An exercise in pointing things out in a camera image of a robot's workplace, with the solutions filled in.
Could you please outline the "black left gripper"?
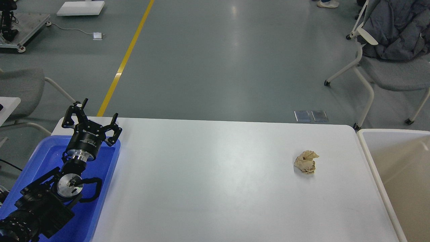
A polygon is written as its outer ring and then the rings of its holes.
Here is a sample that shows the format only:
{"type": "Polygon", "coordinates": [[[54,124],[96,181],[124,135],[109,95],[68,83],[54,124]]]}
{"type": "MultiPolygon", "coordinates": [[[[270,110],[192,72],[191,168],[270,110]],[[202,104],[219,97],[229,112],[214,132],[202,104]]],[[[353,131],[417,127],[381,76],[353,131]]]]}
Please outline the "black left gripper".
{"type": "Polygon", "coordinates": [[[85,98],[82,103],[75,101],[72,106],[66,110],[63,118],[63,128],[75,128],[74,134],[66,147],[66,154],[69,156],[80,155],[84,157],[84,161],[93,161],[96,159],[102,142],[104,141],[109,147],[112,147],[119,139],[122,128],[117,124],[118,113],[112,117],[109,125],[101,126],[95,122],[89,124],[84,108],[88,98],[85,98]],[[72,115],[77,117],[79,125],[75,125],[72,115]],[[106,133],[113,131],[113,135],[108,137],[106,133]]]}

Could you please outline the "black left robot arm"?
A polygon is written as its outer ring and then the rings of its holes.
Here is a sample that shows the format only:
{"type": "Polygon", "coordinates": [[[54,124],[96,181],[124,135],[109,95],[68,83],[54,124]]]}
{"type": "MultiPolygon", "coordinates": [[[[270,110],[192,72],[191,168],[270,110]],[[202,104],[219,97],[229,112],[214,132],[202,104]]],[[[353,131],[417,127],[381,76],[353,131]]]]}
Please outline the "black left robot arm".
{"type": "Polygon", "coordinates": [[[122,128],[118,113],[102,126],[88,119],[84,112],[88,99],[76,101],[66,110],[62,127],[74,133],[62,154],[62,167],[55,167],[29,185],[15,202],[16,210],[1,220],[2,242],[38,242],[40,234],[51,238],[73,217],[78,202],[88,203],[101,195],[101,178],[82,178],[87,163],[94,161],[103,143],[113,146],[122,128]]]}

